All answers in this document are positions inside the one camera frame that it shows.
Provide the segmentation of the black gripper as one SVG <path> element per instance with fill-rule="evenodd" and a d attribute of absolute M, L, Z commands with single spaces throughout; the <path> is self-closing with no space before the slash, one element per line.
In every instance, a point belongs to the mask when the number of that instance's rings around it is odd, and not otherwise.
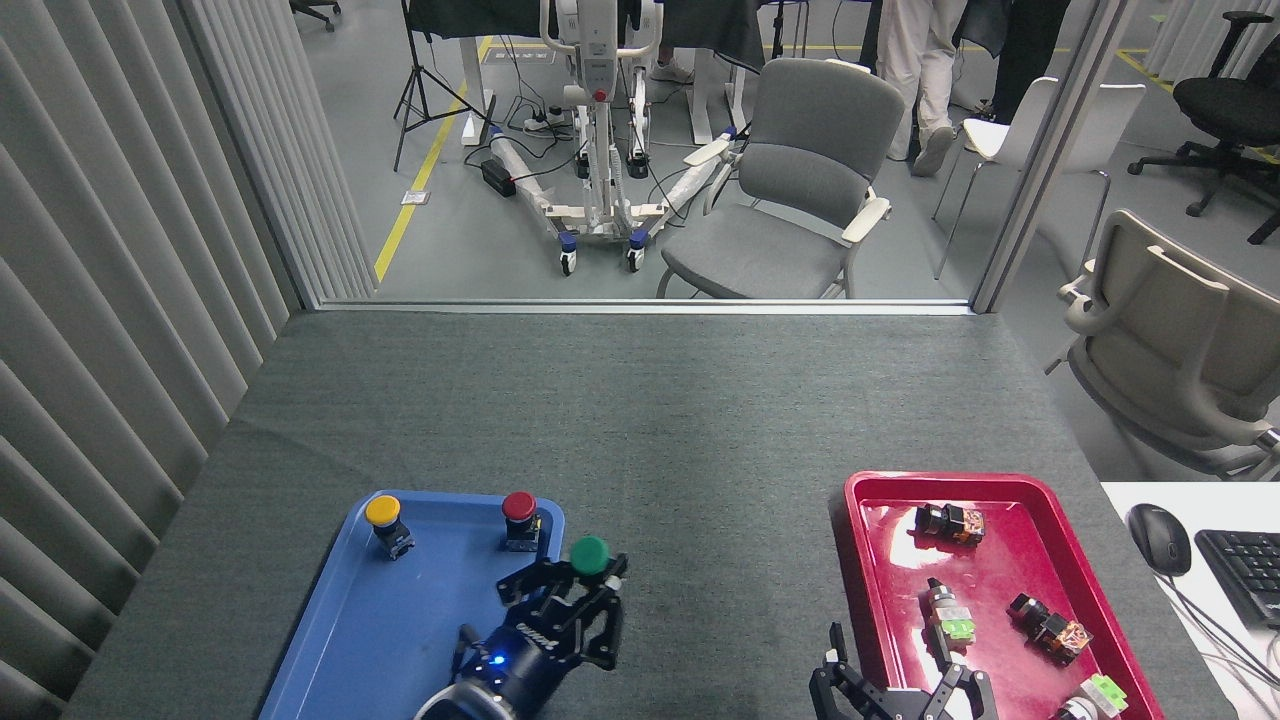
<path fill-rule="evenodd" d="M 613 671 L 625 619 L 620 574 L 589 585 L 575 603 L 579 574 L 568 561 L 536 560 L 499 579 L 506 609 L 486 639 L 463 624 L 454 647 L 454 716 L 535 717 L 581 662 Z M 568 625 L 563 630 L 538 625 Z"/>
<path fill-rule="evenodd" d="M 829 648 L 810 678 L 810 698 L 817 719 L 952 719 L 946 705 L 956 689 L 965 693 L 974 719 L 998 719 L 989 674 L 974 671 L 947 647 L 942 628 L 922 634 L 942 671 L 932 693 L 918 689 L 879 689 L 849 665 L 840 623 L 831 623 Z"/>

